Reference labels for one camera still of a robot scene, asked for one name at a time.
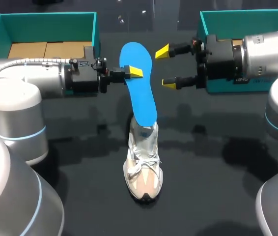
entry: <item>cardboard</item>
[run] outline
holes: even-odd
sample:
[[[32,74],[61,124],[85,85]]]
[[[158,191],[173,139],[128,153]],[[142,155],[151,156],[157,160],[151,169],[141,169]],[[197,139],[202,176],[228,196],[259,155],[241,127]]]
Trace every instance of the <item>cardboard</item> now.
[[[13,43],[8,55],[13,58],[43,58],[45,54],[46,43]]]
[[[8,58],[83,58],[92,42],[13,43]]]
[[[243,44],[243,40],[242,39],[233,39],[232,43],[233,43],[233,46],[240,46]]]
[[[62,56],[62,45],[63,43],[47,43],[45,54],[43,58],[64,58]]]

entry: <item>sneaker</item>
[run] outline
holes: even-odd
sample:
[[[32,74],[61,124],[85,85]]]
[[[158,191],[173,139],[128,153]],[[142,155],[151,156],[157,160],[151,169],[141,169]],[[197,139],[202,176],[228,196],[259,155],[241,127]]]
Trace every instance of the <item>sneaker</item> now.
[[[134,117],[131,120],[124,176],[130,192],[139,200],[154,199],[162,187],[158,132],[156,122],[151,127],[142,127]]]

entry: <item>cable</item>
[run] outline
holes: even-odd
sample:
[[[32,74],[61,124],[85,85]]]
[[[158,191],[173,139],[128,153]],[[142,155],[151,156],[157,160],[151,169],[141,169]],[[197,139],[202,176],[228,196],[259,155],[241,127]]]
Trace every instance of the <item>cable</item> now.
[[[16,65],[22,65],[22,64],[41,64],[41,63],[66,63],[70,64],[70,61],[72,59],[45,59],[45,58],[35,58],[35,59],[20,59],[20,60],[14,60],[7,62],[0,66],[0,72]]]

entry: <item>cardboard box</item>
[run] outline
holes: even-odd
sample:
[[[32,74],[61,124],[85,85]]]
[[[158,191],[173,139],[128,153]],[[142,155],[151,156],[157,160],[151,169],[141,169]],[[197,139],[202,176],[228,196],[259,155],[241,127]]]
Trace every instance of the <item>cardboard box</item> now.
[[[277,30],[278,9],[201,11],[197,36],[203,41],[209,34],[215,34],[218,40],[243,39],[247,35]],[[207,91],[209,93],[269,91],[275,79],[251,79],[248,84],[240,85],[226,79],[210,80],[207,82]]]
[[[0,14],[0,59],[100,56],[96,12]]]

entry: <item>robotic arm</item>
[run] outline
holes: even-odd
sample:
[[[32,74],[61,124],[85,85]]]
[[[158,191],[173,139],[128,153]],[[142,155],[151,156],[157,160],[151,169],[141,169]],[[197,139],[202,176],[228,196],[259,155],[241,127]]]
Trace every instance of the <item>robotic arm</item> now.
[[[34,165],[48,153],[42,98],[106,93],[110,83],[142,76],[132,66],[108,70],[92,47],[84,48],[83,59],[0,59],[0,139]]]
[[[208,35],[205,42],[194,38],[191,43],[167,44],[156,53],[156,59],[185,53],[195,55],[197,75],[164,79],[163,86],[201,89],[215,79],[227,78],[240,85],[260,77],[277,78],[270,88],[264,117],[268,134],[278,140],[278,31],[246,36],[241,45],[233,40],[218,41],[215,35]],[[278,236],[278,174],[260,188],[256,213],[263,234]]]

